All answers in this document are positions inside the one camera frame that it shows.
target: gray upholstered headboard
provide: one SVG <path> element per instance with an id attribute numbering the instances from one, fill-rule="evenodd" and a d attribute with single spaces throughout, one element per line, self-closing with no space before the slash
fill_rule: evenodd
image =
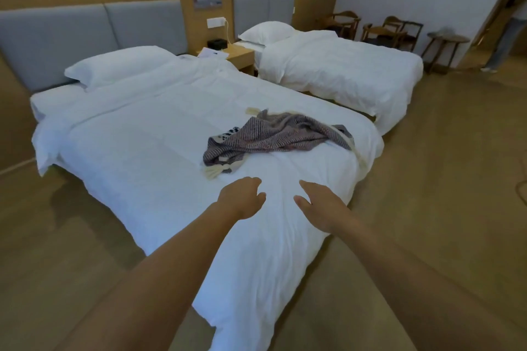
<path id="1" fill-rule="evenodd" d="M 234 0 L 234 37 L 265 21 L 291 24 L 295 0 Z"/>
<path id="2" fill-rule="evenodd" d="M 31 92 L 71 82 L 64 69 L 134 46 L 187 52 L 179 0 L 0 11 L 0 49 Z"/>

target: white paper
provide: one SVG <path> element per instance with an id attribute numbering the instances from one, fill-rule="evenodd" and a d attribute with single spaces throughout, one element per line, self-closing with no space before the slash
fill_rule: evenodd
<path id="1" fill-rule="evenodd" d="M 226 60 L 228 56 L 228 53 L 222 52 L 221 50 L 213 50 L 209 48 L 202 48 L 198 54 L 198 57 L 200 58 L 217 57 L 223 60 Z"/>

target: forearm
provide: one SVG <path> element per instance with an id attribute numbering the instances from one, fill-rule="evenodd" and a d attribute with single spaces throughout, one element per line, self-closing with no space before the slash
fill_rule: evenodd
<path id="1" fill-rule="evenodd" d="M 525 337 L 472 294 L 359 220 L 335 235 L 357 255 L 418 349 L 517 349 Z"/>
<path id="2" fill-rule="evenodd" d="M 135 267 L 60 350 L 166 350 L 236 222 L 213 203 Z"/>

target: nightstand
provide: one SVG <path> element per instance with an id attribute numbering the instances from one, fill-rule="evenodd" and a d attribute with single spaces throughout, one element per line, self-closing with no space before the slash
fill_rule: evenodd
<path id="1" fill-rule="evenodd" d="M 227 60 L 241 72 L 254 76 L 254 50 L 229 43 L 222 52 L 228 53 Z"/>

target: white shoe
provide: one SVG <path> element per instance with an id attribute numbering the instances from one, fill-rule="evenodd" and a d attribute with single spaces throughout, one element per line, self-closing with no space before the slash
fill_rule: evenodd
<path id="1" fill-rule="evenodd" d="M 497 73 L 497 70 L 494 70 L 494 69 L 489 68 L 489 67 L 482 67 L 482 68 L 480 68 L 480 71 L 481 72 L 488 72 L 489 74 Z"/>

